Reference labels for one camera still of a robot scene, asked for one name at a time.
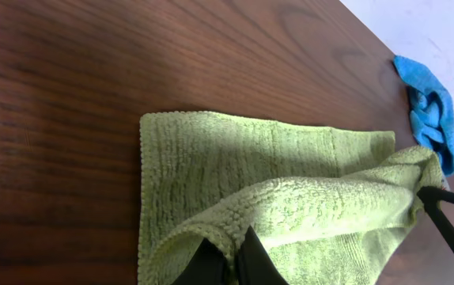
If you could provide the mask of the green cloth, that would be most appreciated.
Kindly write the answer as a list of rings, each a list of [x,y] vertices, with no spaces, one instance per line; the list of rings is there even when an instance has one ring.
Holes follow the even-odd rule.
[[[217,112],[140,119],[138,282],[170,284],[203,239],[229,264],[248,229],[291,284],[373,284],[413,228],[437,155],[391,131]]]

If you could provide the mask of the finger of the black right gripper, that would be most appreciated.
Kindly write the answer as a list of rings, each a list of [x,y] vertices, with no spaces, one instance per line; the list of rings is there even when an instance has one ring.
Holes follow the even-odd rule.
[[[441,236],[454,254],[454,226],[445,216],[440,206],[441,201],[454,204],[454,192],[425,186],[417,192],[417,197],[422,201],[426,214],[431,218],[433,224],[439,230]]]

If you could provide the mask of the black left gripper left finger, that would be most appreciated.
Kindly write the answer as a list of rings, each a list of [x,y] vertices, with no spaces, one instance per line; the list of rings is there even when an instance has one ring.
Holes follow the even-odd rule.
[[[223,253],[204,238],[172,285],[226,285],[227,271],[227,260]]]

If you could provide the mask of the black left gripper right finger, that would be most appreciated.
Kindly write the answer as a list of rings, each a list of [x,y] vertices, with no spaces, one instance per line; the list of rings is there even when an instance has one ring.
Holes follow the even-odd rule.
[[[236,275],[240,285],[288,285],[251,226],[236,254]]]

